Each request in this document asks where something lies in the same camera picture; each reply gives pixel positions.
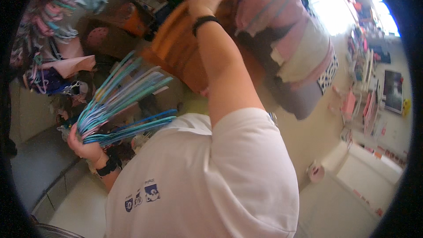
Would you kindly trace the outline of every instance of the yellow toy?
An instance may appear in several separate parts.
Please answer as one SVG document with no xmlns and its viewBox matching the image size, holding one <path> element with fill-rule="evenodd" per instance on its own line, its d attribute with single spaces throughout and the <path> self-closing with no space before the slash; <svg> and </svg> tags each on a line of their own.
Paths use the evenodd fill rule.
<svg viewBox="0 0 423 238">
<path fill-rule="evenodd" d="M 405 117 L 409 114 L 411 108 L 411 99 L 404 99 L 402 103 L 402 115 Z"/>
</svg>

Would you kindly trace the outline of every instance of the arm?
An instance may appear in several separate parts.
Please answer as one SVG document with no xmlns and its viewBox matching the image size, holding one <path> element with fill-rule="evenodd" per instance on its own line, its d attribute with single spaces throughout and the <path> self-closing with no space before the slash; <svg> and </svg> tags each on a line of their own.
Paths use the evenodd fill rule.
<svg viewBox="0 0 423 238">
<path fill-rule="evenodd" d="M 109 157 L 103 152 L 100 144 L 98 142 L 93 142 L 90 144 L 82 144 L 76 136 L 77 125 L 74 124 L 71 128 L 71 132 L 68 136 L 68 145 L 79 157 L 86 158 L 93 163 L 95 169 L 101 169 L 106 166 L 106 162 Z M 120 168 L 117 167 L 114 171 L 110 172 L 108 175 L 101 177 L 102 182 L 106 186 L 108 192 L 113 187 L 113 184 L 118 178 L 119 173 L 121 172 Z"/>
<path fill-rule="evenodd" d="M 222 0 L 189 0 L 193 20 L 214 15 Z M 212 127 L 225 115 L 241 108 L 264 109 L 241 53 L 234 41 L 216 22 L 197 30 L 201 60 L 209 79 L 209 112 Z"/>
</svg>

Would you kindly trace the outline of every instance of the black wristband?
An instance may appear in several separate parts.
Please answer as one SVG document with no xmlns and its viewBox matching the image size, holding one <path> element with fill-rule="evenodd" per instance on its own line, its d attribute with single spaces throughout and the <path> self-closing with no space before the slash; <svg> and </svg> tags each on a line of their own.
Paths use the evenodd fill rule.
<svg viewBox="0 0 423 238">
<path fill-rule="evenodd" d="M 118 167 L 118 164 L 109 157 L 106 162 L 106 166 L 101 169 L 97 169 L 97 173 L 99 176 L 104 177 L 105 175 L 110 174 L 112 171 L 115 171 L 116 167 Z"/>
<path fill-rule="evenodd" d="M 209 21 L 215 21 L 215 22 L 219 23 L 219 25 L 221 25 L 220 22 L 219 22 L 219 20 L 215 16 L 203 16 L 203 17 L 199 17 L 195 21 L 195 23 L 193 25 L 193 35 L 195 37 L 197 37 L 197 30 L 198 30 L 198 28 L 201 25 L 203 25 L 204 23 L 209 22 Z"/>
</svg>

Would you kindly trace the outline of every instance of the tiled floor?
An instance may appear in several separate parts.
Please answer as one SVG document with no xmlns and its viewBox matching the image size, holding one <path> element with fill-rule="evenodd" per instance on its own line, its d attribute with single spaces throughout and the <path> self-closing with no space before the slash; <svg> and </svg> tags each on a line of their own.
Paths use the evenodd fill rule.
<svg viewBox="0 0 423 238">
<path fill-rule="evenodd" d="M 101 182 L 87 174 L 67 195 L 49 224 L 85 238 L 103 238 L 106 198 L 107 192 Z"/>
</svg>

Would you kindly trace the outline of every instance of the white t-shirt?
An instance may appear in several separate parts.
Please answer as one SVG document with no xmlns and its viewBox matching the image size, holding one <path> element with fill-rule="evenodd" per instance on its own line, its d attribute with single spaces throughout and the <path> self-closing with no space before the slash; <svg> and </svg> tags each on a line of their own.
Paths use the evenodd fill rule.
<svg viewBox="0 0 423 238">
<path fill-rule="evenodd" d="M 201 114 L 158 131 L 120 173 L 108 238 L 293 237 L 295 170 L 267 112 L 243 108 L 211 131 Z"/>
</svg>

